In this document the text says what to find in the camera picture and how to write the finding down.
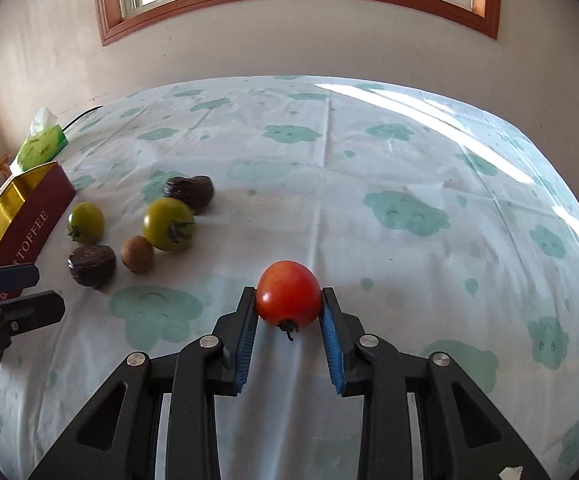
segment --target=brown nut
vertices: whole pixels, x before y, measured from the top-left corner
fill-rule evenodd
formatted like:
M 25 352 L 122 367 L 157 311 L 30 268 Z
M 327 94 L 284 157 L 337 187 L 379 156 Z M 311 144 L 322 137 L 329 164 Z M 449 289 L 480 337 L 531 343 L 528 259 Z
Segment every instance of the brown nut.
M 124 266 L 132 272 L 147 272 L 154 266 L 154 248 L 144 236 L 132 236 L 120 254 Z
M 116 255 L 106 245 L 83 246 L 69 256 L 67 264 L 76 283 L 98 289 L 116 272 Z
M 162 188 L 162 195 L 186 203 L 195 213 L 201 212 L 214 196 L 214 184 L 204 175 L 171 177 Z

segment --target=silver rivet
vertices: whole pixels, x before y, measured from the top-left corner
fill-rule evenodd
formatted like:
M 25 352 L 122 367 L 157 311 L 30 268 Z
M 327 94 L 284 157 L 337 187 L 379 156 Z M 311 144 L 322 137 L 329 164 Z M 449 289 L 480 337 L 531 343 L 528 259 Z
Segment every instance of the silver rivet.
M 215 335 L 204 335 L 200 338 L 202 348 L 214 348 L 218 344 L 218 337 Z
M 144 354 L 141 352 L 134 352 L 127 357 L 127 364 L 129 366 L 140 366 L 144 363 Z
M 378 345 L 378 337 L 371 334 L 365 334 L 361 336 L 360 342 L 361 345 L 366 348 L 374 348 L 374 346 Z
M 434 364 L 438 366 L 447 366 L 451 362 L 451 358 L 443 352 L 435 353 L 431 360 L 434 361 Z

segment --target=triangular cutout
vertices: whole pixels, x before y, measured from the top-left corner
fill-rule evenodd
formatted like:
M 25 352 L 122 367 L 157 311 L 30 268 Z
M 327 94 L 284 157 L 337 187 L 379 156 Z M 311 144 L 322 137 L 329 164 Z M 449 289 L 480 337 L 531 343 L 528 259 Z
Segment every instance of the triangular cutout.
M 101 451 L 111 449 L 116 433 L 116 424 L 120 416 L 127 386 L 119 383 L 103 401 L 90 419 L 78 432 L 76 440 L 83 446 L 95 447 Z
M 501 432 L 487 418 L 474 399 L 464 390 L 460 383 L 452 383 L 452 392 L 456 399 L 460 422 L 467 445 L 471 448 L 493 444 L 501 439 Z

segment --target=red tomato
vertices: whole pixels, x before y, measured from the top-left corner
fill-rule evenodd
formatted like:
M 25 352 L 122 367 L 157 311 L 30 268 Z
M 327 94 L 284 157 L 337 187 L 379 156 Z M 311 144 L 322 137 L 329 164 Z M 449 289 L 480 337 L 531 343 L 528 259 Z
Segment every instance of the red tomato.
M 287 332 L 309 325 L 321 310 L 321 288 L 307 267 L 283 260 L 263 272 L 256 288 L 256 310 L 268 323 Z

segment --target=wrinkled black fruit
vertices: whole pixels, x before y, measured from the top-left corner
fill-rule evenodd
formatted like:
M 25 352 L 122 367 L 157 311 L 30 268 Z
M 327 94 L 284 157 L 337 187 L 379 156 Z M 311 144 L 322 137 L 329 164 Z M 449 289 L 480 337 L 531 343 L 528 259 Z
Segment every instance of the wrinkled black fruit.
M 214 196 L 214 184 L 210 177 L 199 175 L 191 178 L 171 177 L 162 188 L 162 195 L 185 203 L 195 213 L 209 205 Z
M 116 255 L 106 245 L 83 246 L 69 256 L 67 264 L 76 283 L 99 289 L 116 272 Z

